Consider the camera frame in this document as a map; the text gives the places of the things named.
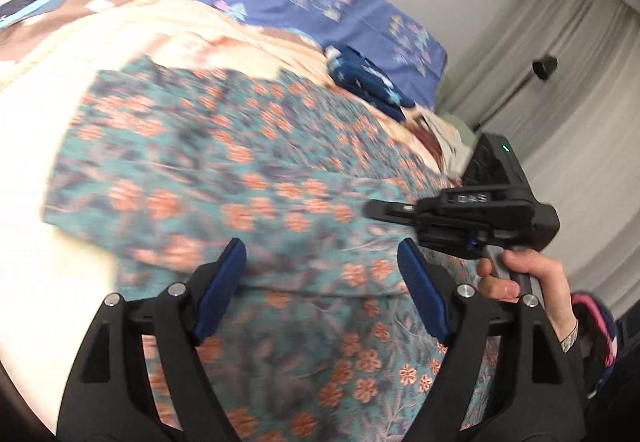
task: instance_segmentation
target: bed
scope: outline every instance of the bed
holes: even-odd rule
[[[321,44],[369,56],[433,122],[442,46],[384,0],[90,2],[0,35],[0,140],[20,145],[3,159],[0,278],[37,293],[2,324],[0,356],[34,411],[54,427],[105,294],[157,294],[239,236],[241,293],[198,351],[239,435],[401,440],[445,349],[396,265],[412,231],[360,209],[451,182],[405,128],[335,86]],[[443,145],[460,140],[439,126]],[[426,255],[474,279],[472,265]],[[152,338],[145,350],[158,411],[177,426]],[[495,356],[491,345],[467,423]]]

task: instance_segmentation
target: blue finger pad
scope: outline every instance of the blue finger pad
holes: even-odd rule
[[[218,273],[200,300],[198,321],[191,332],[198,343],[202,343],[216,332],[220,320],[225,315],[246,265],[244,244],[238,241],[218,263]]]
[[[448,343],[450,331],[447,327],[444,301],[427,276],[408,239],[404,239],[398,245],[398,267],[427,332],[440,343]]]

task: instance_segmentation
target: handle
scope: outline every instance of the handle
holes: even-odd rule
[[[525,247],[514,247],[514,251],[523,250]],[[511,279],[520,286],[520,295],[533,294],[540,300],[540,305],[545,306],[545,300],[542,296],[542,289],[538,278],[525,275],[523,273],[514,273],[504,263],[502,263],[502,253],[504,249],[497,245],[487,245],[482,251],[485,258],[491,260],[493,267],[492,275],[496,278]]]

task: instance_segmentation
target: wrist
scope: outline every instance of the wrist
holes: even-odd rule
[[[556,332],[556,336],[558,336],[558,341],[562,342],[567,337],[569,337],[574,331],[575,327],[578,324],[578,320],[575,318],[575,315],[572,313],[570,316],[567,315],[565,319],[562,321],[551,321],[551,325]]]

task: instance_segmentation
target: pink cloth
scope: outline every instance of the pink cloth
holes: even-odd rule
[[[596,325],[598,329],[604,334],[607,340],[607,346],[609,348],[609,353],[607,354],[607,359],[604,361],[604,365],[608,368],[611,366],[616,360],[616,348],[613,346],[613,342],[611,337],[609,336],[609,329],[607,329],[607,325],[604,323],[604,319],[602,318],[602,314],[600,314],[600,308],[598,305],[586,294],[574,294],[571,298],[572,304],[582,303],[589,309],[591,315],[596,320]]]

